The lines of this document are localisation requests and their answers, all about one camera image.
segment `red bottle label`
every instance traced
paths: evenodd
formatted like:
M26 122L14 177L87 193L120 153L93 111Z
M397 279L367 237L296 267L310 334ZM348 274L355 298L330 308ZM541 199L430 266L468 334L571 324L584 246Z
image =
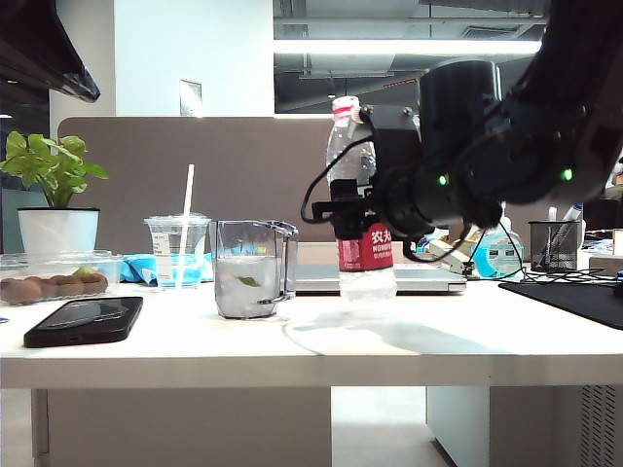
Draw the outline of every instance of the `red bottle label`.
M370 226L363 238L338 240L340 270L360 271L393 266L391 233L380 222Z

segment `white straw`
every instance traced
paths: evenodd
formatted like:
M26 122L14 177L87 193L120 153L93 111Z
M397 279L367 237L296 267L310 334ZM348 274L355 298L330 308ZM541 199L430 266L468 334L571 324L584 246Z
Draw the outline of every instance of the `white straw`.
M186 238L188 237L188 221L191 214L191 199L193 197L193 178L195 177L195 165L188 164L188 177L186 178L186 196L184 197L184 215L182 217L182 238L179 243L179 256L177 277L175 279L175 288L182 288L182 280L184 279L184 266L186 255Z

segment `potted plant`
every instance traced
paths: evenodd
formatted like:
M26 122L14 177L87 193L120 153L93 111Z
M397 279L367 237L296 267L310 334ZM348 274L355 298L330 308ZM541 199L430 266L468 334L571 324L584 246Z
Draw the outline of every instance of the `potted plant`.
M59 141L43 134L26 139L17 131L7 136L7 157L0 170L21 178L29 189L39 184L48 207L20 208L19 229L26 253L88 251L95 247L99 209L68 207L76 193L89 185L87 177L106 179L104 168L85 162L85 142L78 136Z

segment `white flower pot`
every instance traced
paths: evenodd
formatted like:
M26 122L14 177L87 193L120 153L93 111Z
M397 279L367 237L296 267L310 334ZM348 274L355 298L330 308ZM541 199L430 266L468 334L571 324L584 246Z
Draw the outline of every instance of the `white flower pot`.
M23 249L28 254L91 251L95 248L99 209L18 209Z

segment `table surface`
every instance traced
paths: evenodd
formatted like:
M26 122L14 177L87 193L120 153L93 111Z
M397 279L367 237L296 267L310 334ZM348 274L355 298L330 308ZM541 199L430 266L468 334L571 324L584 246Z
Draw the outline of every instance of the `table surface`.
M212 284L157 292L125 341L26 349L61 305L0 307L0 387L181 388L623 383L623 332L470 282L462 295L397 297L376 317L298 297L260 320L218 316Z

